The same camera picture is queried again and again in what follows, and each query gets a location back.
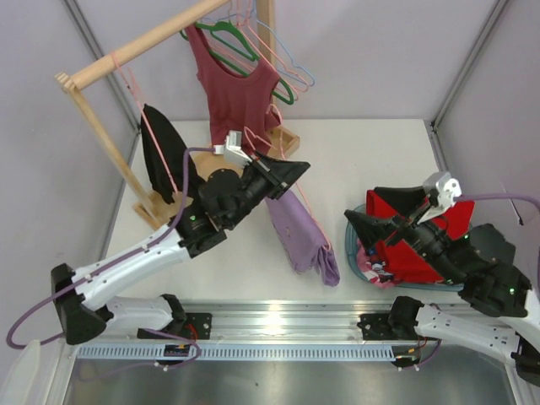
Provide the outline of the pink wire hanger with trousers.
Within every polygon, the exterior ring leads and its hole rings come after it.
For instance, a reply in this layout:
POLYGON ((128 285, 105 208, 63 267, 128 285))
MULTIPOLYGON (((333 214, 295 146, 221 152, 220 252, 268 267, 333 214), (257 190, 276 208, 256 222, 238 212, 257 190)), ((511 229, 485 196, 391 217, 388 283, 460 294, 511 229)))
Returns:
POLYGON ((300 177, 310 168, 310 165, 307 162, 288 160, 283 148, 283 134, 279 135, 278 148, 275 148, 269 141, 256 134, 248 126, 243 126, 242 135, 247 141, 248 146, 256 154, 256 156, 263 157, 263 162, 269 163, 271 170, 277 170, 274 177, 277 180, 285 181, 285 185, 283 187, 286 187, 287 190, 292 186, 296 187, 296 189, 300 193, 300 196, 302 197, 309 217, 313 220, 317 229, 320 230, 322 233, 322 236, 325 240, 325 243, 323 244, 323 249, 326 251, 330 251, 332 249, 332 242, 330 241, 329 237, 325 233, 325 230, 321 227, 321 224, 317 221, 315 215, 313 214, 310 202, 298 182, 300 177), (268 146, 270 151, 278 151, 281 159, 273 158, 268 155, 263 156, 262 154, 259 154, 255 148, 255 140, 258 140, 264 145, 268 146))

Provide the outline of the purple trousers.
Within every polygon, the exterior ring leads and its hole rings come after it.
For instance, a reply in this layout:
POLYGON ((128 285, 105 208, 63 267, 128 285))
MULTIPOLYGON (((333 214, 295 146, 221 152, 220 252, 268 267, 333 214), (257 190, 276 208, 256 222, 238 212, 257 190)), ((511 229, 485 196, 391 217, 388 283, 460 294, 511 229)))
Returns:
POLYGON ((302 202, 292 191, 265 202, 293 270, 302 274, 315 269, 324 285, 336 287, 341 276, 334 250, 302 202))

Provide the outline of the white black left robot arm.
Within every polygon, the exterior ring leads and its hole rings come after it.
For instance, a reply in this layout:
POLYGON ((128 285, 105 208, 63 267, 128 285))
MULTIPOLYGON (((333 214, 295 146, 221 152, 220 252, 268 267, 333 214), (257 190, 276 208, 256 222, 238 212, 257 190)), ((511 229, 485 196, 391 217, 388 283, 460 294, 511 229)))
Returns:
POLYGON ((214 171, 189 206, 131 250, 77 269, 66 263, 54 267, 53 303, 66 342, 87 343, 105 331, 136 329, 141 336, 179 332, 186 314, 174 295, 141 300, 119 294, 165 267, 213 249, 263 199, 281 198, 309 168, 304 161, 255 152, 241 173, 214 171))

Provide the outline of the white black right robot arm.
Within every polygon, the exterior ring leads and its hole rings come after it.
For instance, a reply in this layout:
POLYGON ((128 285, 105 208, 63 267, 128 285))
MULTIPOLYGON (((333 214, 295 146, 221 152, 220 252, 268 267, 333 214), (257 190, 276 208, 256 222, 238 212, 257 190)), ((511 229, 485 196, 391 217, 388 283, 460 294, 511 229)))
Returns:
POLYGON ((505 254, 513 245, 492 225, 477 226, 452 239, 434 219, 461 198, 457 180, 413 188, 377 187, 375 193, 396 210, 390 219, 346 210, 344 215, 364 247, 406 243, 446 282, 461 285, 459 297, 474 310, 500 319, 498 327, 447 315, 410 296, 398 296, 382 315, 363 315, 365 338, 446 340, 515 368, 524 381, 539 383, 539 298, 530 279, 505 254))

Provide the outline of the green hanger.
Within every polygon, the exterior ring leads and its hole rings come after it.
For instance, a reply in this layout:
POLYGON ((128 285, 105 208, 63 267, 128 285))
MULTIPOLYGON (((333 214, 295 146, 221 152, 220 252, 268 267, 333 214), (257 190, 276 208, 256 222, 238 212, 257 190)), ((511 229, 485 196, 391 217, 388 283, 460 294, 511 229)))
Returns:
MULTIPOLYGON (((225 48, 229 48, 247 61, 259 62, 261 60, 262 53, 256 51, 250 40, 232 23, 225 21, 219 21, 214 24, 196 22, 194 25, 202 31, 207 31, 214 41, 225 48)), ((293 105, 297 100, 296 91, 283 78, 280 78, 278 83, 283 86, 283 92, 274 90, 272 96, 281 100, 286 105, 293 105)))

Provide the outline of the teal plastic basin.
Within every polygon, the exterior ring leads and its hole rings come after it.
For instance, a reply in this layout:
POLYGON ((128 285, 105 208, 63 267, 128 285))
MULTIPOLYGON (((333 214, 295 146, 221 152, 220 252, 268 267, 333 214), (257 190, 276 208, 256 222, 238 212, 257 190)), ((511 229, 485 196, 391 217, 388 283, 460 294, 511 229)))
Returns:
MULTIPOLYGON (((468 231, 474 206, 474 202, 459 202, 445 213, 444 218, 434 219, 434 223, 446 230, 452 239, 457 239, 468 231)), ((376 252, 385 263, 384 270, 394 275, 393 283, 398 287, 444 292, 456 292, 461 287, 459 284, 444 283, 439 274, 404 242, 390 247, 378 245, 376 252)), ((356 276, 380 288, 383 286, 372 280, 375 275, 368 265, 368 257, 360 251, 358 237, 351 225, 345 230, 345 253, 348 265, 356 276)))

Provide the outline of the wooden clothes rack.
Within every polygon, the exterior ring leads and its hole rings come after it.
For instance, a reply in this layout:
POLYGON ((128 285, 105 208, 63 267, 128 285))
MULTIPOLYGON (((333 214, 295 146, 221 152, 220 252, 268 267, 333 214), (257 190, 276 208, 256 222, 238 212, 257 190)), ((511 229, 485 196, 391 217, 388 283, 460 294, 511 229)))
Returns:
POLYGON ((140 115, 134 112, 132 103, 124 92, 125 89, 135 89, 136 86, 133 84, 120 84, 115 76, 115 71, 225 4, 225 1, 219 0, 198 1, 138 37, 133 38, 125 45, 105 53, 96 40, 95 34, 79 3, 77 1, 62 2, 94 60, 87 67, 82 68, 73 75, 58 73, 55 79, 62 91, 72 99, 93 129, 98 143, 137 197, 137 202, 132 207, 133 211, 153 230, 165 224, 173 214, 173 210, 180 207, 180 204, 178 202, 166 204, 162 198, 157 196, 156 192, 146 192, 144 190, 130 165, 122 157, 119 148, 113 142, 111 135, 105 129, 97 113, 85 98, 83 90, 104 79, 115 100, 120 104, 123 115, 134 128, 135 133, 140 133, 140 115))

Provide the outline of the colourful clothes in basin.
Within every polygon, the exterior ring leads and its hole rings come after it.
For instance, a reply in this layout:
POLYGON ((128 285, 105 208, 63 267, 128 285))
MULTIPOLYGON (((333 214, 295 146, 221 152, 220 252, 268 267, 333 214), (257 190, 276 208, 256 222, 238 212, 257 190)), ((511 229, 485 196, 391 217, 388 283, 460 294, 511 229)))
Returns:
POLYGON ((366 251, 363 246, 359 246, 355 261, 360 274, 369 283, 381 289, 397 286, 395 276, 386 271, 386 264, 378 257, 374 249, 366 251))

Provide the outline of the maroon tank top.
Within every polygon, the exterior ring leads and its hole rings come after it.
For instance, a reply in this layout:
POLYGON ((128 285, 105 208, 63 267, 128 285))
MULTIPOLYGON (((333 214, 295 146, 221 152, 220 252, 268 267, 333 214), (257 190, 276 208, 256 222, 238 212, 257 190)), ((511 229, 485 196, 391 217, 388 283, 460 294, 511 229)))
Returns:
POLYGON ((210 54, 203 31, 195 25, 185 29, 197 64, 197 78, 208 100, 209 130, 213 145, 223 144, 229 131, 249 129, 251 136, 242 140, 242 148, 267 154, 267 133, 278 127, 278 117, 269 110, 279 75, 261 60, 247 76, 230 71, 210 54))

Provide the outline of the black garment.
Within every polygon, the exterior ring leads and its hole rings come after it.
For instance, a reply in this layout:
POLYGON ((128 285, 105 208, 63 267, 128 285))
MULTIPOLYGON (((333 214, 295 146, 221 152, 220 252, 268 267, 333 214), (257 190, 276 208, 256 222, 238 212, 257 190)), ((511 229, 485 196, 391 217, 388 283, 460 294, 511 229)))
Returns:
POLYGON ((178 191, 182 189, 184 165, 183 155, 187 146, 169 119, 151 105, 143 106, 141 116, 141 136, 143 156, 148 178, 167 204, 174 202, 172 176, 178 191))

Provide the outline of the aluminium rail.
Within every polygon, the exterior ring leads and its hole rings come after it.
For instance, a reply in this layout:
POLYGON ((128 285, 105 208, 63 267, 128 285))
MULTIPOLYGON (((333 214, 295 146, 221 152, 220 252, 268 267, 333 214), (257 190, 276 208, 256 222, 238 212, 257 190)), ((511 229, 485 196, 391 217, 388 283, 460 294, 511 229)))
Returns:
POLYGON ((217 343, 360 343, 364 313, 391 309, 393 300, 183 301, 187 312, 210 313, 210 341, 217 343))

